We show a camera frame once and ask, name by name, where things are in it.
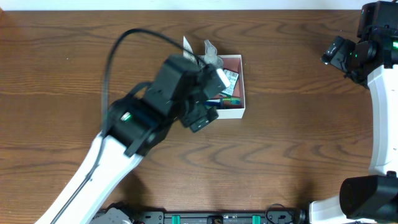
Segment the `clear soap pump bottle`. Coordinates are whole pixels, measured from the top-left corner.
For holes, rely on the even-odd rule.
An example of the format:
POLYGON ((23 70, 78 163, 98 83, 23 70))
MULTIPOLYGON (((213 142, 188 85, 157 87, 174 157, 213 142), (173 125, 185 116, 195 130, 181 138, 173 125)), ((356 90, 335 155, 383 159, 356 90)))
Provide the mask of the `clear soap pump bottle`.
POLYGON ((206 64, 214 65, 216 68, 223 68, 224 67, 223 59, 218 56, 218 51, 216 47, 209 40, 205 40, 204 44, 205 44, 205 54, 204 56, 202 56, 203 61, 206 64))

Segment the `blue disposable razor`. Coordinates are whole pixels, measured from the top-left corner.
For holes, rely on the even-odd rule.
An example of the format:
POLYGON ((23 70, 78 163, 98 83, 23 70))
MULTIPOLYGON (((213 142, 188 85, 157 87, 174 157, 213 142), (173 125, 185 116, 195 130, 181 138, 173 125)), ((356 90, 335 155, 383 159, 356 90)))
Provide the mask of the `blue disposable razor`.
POLYGON ((205 102, 205 106, 209 108, 215 107, 217 110, 222 110, 224 108, 223 98, 207 100, 205 102))

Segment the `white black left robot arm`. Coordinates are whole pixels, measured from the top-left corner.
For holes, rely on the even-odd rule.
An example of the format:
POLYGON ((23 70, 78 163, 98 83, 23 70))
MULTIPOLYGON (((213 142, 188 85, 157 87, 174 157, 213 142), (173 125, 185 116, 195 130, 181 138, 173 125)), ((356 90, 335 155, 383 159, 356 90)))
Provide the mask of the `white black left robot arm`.
POLYGON ((171 55, 153 82, 111 104, 108 127, 95 137, 78 171, 38 223, 89 223, 110 193, 172 124, 197 132, 218 117, 205 102, 230 85, 224 71, 171 55))

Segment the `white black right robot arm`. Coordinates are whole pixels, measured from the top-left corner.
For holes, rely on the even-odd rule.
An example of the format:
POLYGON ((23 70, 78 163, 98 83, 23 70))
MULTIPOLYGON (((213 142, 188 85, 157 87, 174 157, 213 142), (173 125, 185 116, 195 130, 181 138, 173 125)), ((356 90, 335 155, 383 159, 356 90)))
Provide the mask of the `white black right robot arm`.
POLYGON ((337 196, 312 202, 310 223, 397 222, 397 1, 365 4, 357 37, 335 37, 321 61, 371 93, 369 174, 347 178, 337 196))

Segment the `green white soap packet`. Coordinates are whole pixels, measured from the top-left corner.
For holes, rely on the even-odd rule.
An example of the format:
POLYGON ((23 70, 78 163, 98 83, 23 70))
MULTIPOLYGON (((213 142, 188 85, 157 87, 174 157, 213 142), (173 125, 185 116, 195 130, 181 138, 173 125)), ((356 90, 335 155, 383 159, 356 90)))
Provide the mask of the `green white soap packet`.
POLYGON ((230 85, 225 90, 223 90, 221 92, 221 94, 224 95, 224 96, 231 97, 233 95, 233 93, 234 93, 234 89, 236 87, 236 84, 238 83, 239 73, 236 73, 234 71, 227 70, 227 69, 224 69, 223 71, 224 71, 226 77, 228 78, 228 80, 230 82, 230 85))

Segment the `green Colgate toothbrush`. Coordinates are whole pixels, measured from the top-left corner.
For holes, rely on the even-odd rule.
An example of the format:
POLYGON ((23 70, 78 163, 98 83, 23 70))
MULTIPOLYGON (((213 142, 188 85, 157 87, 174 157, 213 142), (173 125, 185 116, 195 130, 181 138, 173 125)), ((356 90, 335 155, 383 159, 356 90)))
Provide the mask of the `green Colgate toothbrush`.
POLYGON ((221 102, 222 102, 225 106, 227 106, 227 105, 240 105, 240 103, 241 103, 240 98, 234 98, 234 97, 231 97, 231 98, 222 98, 222 99, 221 99, 221 102))

